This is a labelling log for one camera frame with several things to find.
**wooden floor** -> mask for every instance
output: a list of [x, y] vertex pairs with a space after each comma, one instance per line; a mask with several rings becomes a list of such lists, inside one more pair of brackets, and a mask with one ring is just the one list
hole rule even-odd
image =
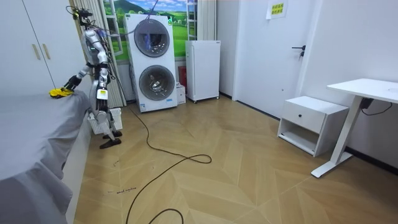
[[[99, 150], [101, 136], [91, 140], [75, 224], [125, 223], [141, 187], [180, 160], [149, 148], [128, 108], [122, 117], [121, 145]], [[149, 223], [165, 208], [180, 210], [186, 224], [398, 223], [397, 176], [353, 158], [316, 179], [310, 172], [330, 154], [314, 159], [276, 137], [278, 121], [225, 97], [140, 117], [153, 146], [213, 162], [185, 161], [153, 182], [131, 224]], [[170, 212], [154, 223], [180, 220]]]

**landscape wallpaper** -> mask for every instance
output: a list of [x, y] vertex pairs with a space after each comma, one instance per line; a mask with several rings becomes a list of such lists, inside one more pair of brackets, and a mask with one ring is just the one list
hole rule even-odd
[[[153, 0], [114, 0], [116, 17], [120, 33], [125, 33], [123, 27], [123, 18], [125, 13], [130, 14], [148, 14], [152, 9], [155, 1]], [[104, 0], [105, 11], [107, 15], [111, 15], [111, 6], [109, 0]], [[167, 16], [173, 21], [173, 39], [174, 39], [174, 55], [175, 57], [185, 56], [185, 41], [188, 40], [187, 33], [187, 5], [186, 0], [159, 0], [152, 14]], [[113, 23], [108, 21], [109, 29], [115, 27]], [[193, 27], [190, 27], [190, 33], [194, 34]], [[119, 51], [117, 40], [113, 40], [113, 48]], [[123, 54], [116, 56], [116, 60], [128, 60], [126, 38], [121, 36]]]

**curtain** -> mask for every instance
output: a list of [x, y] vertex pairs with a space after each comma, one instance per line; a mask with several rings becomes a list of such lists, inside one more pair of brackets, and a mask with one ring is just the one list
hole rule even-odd
[[[103, 7], [103, 3], [100, 2], [102, 0], [73, 0], [73, 3], [75, 4], [75, 7], [77, 8], [83, 8], [83, 9], [89, 9], [93, 15], [90, 17], [90, 20], [95, 20], [95, 24], [101, 28], [104, 29], [109, 29], [108, 24], [105, 23], [106, 19], [105, 17], [105, 10]], [[112, 43], [111, 38], [108, 37], [108, 43]], [[113, 48], [111, 47], [112, 51], [112, 61], [113, 65], [115, 67], [115, 72], [119, 80], [119, 71], [118, 71], [118, 65], [116, 64], [116, 59], [114, 56], [114, 51]], [[123, 97], [121, 88], [119, 86], [118, 80], [112, 80], [111, 83], [108, 85], [108, 91], [109, 91], [109, 100], [108, 100], [108, 106], [109, 108], [117, 108], [121, 106], [126, 106], [126, 100]]]
[[198, 40], [217, 39], [216, 0], [198, 0]]

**desk leg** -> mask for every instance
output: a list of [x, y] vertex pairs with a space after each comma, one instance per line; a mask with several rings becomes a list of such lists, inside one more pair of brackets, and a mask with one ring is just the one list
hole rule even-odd
[[323, 174], [331, 171], [338, 164], [342, 163], [352, 156], [350, 153], [345, 152], [344, 148], [346, 147], [348, 136], [354, 128], [356, 118], [358, 117], [360, 111], [359, 105], [361, 104], [362, 99], [362, 96], [355, 96], [353, 104], [349, 108], [346, 121], [344, 122], [343, 128], [341, 129], [340, 136], [338, 137], [335, 150], [331, 155], [330, 161], [311, 172], [311, 174], [316, 178], [319, 178]]

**white wardrobe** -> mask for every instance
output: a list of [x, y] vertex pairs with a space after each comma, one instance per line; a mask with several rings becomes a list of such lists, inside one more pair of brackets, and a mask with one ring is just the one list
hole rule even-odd
[[[68, 0], [12, 0], [2, 2], [2, 96], [48, 93], [66, 84], [86, 60], [75, 21], [66, 10]], [[86, 77], [78, 89], [88, 93]]]

